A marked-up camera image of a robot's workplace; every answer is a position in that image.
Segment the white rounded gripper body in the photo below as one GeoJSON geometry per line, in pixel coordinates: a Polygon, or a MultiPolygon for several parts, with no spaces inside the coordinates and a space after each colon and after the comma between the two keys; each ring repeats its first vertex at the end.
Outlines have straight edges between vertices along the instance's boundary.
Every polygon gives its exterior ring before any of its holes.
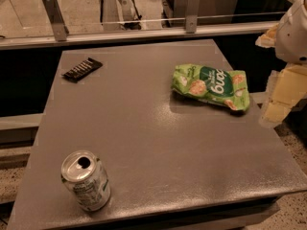
{"type": "Polygon", "coordinates": [[[295,0],[279,21],[275,54],[288,63],[307,63],[307,0],[295,0]]]}

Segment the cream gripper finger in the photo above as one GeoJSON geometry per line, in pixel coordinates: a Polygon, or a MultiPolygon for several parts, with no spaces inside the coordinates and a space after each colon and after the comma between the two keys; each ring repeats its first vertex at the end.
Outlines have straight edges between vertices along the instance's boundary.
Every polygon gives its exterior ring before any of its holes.
{"type": "Polygon", "coordinates": [[[261,107],[259,124],[276,127],[307,95],[307,65],[288,63],[280,72],[272,71],[261,107]]]}
{"type": "Polygon", "coordinates": [[[264,34],[260,35],[256,41],[255,45],[262,48],[274,48],[275,47],[275,35],[278,25],[274,25],[268,29],[264,34]]]}

